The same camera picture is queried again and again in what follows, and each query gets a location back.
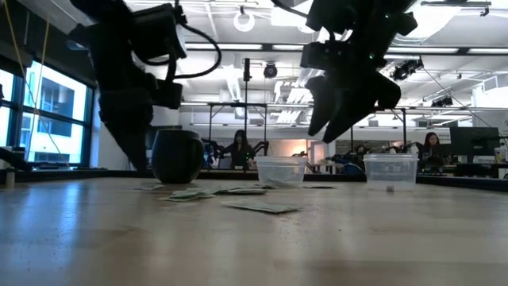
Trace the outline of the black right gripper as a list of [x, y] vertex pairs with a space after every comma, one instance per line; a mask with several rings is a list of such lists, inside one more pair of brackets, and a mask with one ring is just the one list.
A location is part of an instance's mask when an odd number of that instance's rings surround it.
[[313, 96], [314, 107], [308, 134], [316, 135], [325, 126], [322, 140], [325, 143], [337, 139], [358, 121], [375, 111], [375, 104], [382, 109], [394, 108], [401, 98], [397, 83], [379, 72], [387, 61], [387, 40], [366, 41], [319, 41], [320, 57], [325, 62], [324, 75], [351, 74], [359, 72], [362, 79], [348, 86], [336, 87], [323, 76], [309, 79], [306, 89]]

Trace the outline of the black background rig frame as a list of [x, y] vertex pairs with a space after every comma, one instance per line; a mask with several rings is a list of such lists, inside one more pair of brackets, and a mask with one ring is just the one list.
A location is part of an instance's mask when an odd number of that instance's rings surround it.
[[254, 111], [260, 112], [259, 108], [263, 108], [264, 112], [260, 114], [264, 120], [262, 125], [258, 124], [256, 127], [264, 128], [264, 139], [253, 147], [253, 152], [257, 154], [259, 151], [263, 151], [266, 156], [269, 150], [269, 142], [267, 141], [267, 103], [248, 103], [248, 102], [183, 102], [181, 106], [206, 106], [209, 109], [209, 122], [208, 122], [208, 138], [202, 139], [202, 141], [209, 147], [209, 151], [213, 150], [214, 159], [221, 159], [224, 157], [225, 147], [219, 145], [216, 141], [211, 139], [212, 137], [212, 125], [213, 118], [215, 116], [214, 107], [219, 106], [220, 110], [224, 107], [243, 108], [244, 109], [244, 123], [240, 126], [244, 127], [244, 134], [247, 134], [248, 129], [248, 109], [252, 108]]

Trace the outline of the black computer monitor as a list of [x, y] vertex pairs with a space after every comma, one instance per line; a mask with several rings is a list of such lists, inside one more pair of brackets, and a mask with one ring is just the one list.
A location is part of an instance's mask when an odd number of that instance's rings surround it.
[[451, 127], [451, 150], [455, 156], [466, 156], [472, 163], [475, 156], [494, 156], [500, 146], [495, 127]]

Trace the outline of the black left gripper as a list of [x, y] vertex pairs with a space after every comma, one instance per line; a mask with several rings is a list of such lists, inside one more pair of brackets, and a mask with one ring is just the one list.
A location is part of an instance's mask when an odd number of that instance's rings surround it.
[[146, 135], [154, 106], [176, 110], [183, 85], [157, 79], [133, 60], [96, 60], [94, 73], [100, 90], [99, 114], [119, 149], [138, 171], [148, 166]]

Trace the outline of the black ceiling spotlight cluster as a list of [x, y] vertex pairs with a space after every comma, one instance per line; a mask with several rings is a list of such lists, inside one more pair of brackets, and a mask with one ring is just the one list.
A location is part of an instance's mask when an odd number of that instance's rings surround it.
[[421, 59], [419, 60], [407, 60], [403, 63], [396, 65], [390, 77], [394, 81], [402, 81], [413, 75], [417, 70], [424, 67]]

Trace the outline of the large glass window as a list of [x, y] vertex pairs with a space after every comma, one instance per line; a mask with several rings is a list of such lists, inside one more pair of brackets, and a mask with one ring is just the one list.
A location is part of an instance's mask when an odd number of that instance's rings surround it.
[[0, 88], [0, 147], [35, 165], [85, 163], [92, 88], [37, 61], [22, 76], [0, 69]]

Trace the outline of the long ceiling light strip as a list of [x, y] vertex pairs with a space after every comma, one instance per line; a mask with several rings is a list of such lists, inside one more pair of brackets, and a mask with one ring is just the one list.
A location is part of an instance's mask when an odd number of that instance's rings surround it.
[[[220, 49], [226, 51], [277, 51], [300, 52], [303, 44], [219, 44]], [[389, 47], [388, 53], [410, 55], [448, 55], [460, 56], [508, 56], [508, 48], [468, 48], [468, 47], [431, 47], [431, 46], [394, 46]]]

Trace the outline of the person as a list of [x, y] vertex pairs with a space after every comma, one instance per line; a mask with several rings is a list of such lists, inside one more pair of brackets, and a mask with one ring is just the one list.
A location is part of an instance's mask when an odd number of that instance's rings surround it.
[[445, 164], [445, 159], [437, 151], [439, 137], [434, 132], [425, 135], [423, 146], [419, 150], [419, 167], [424, 172], [438, 172]]
[[222, 152], [231, 156], [231, 169], [249, 170], [256, 168], [254, 149], [248, 143], [246, 132], [243, 129], [238, 129], [235, 132], [233, 143], [228, 145]]

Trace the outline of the clear round plastic container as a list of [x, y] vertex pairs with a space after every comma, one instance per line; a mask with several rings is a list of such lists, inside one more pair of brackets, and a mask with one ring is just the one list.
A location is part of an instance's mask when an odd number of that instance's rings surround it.
[[409, 191], [416, 186], [418, 155], [371, 153], [364, 156], [365, 176], [370, 189]]
[[304, 180], [305, 157], [257, 157], [255, 159], [259, 181], [269, 187], [298, 187]]

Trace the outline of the black aluminium rig frame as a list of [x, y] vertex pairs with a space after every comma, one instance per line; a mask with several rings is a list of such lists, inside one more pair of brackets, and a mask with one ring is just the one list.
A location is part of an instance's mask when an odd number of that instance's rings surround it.
[[[50, 171], [32, 171], [15, 172], [16, 183], [44, 182], [57, 180], [84, 180], [97, 178], [140, 178], [154, 179], [151, 172], [138, 171], [119, 171], [105, 169], [87, 169], [87, 170], [50, 170]], [[256, 173], [243, 172], [201, 172], [198, 175], [199, 180], [257, 180]], [[366, 183], [365, 175], [326, 175], [326, 174], [305, 174], [306, 182], [341, 182]], [[417, 176], [417, 184], [427, 184], [442, 187], [458, 187], [482, 191], [496, 191], [508, 194], [508, 180], [486, 179], [486, 178], [467, 178], [451, 176]]]

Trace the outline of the dark mug yellow inside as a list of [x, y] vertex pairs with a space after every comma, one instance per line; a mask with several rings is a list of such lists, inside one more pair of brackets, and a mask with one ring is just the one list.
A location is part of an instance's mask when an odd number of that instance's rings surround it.
[[152, 172], [164, 184], [188, 184], [201, 171], [204, 146], [198, 133], [160, 129], [152, 147]]

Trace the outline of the dark wall screen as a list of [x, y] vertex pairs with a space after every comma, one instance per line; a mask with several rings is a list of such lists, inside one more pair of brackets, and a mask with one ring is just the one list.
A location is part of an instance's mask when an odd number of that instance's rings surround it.
[[174, 125], [174, 126], [150, 126], [146, 135], [145, 135], [145, 146], [146, 149], [152, 150], [152, 147], [154, 145], [156, 135], [159, 130], [164, 129], [182, 129], [183, 127], [181, 125]]

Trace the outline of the black tripod stand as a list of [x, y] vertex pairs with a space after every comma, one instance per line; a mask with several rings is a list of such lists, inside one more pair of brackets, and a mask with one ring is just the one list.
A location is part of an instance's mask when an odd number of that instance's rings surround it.
[[248, 123], [248, 82], [250, 81], [251, 73], [250, 73], [250, 58], [244, 59], [244, 140], [243, 146], [247, 146], [247, 123]]

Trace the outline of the open laptop computer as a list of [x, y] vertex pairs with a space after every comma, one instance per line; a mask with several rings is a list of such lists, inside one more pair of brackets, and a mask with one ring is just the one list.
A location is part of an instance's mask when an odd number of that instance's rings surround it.
[[451, 144], [434, 145], [431, 148], [431, 151], [433, 157], [447, 158], [452, 155], [452, 145]]

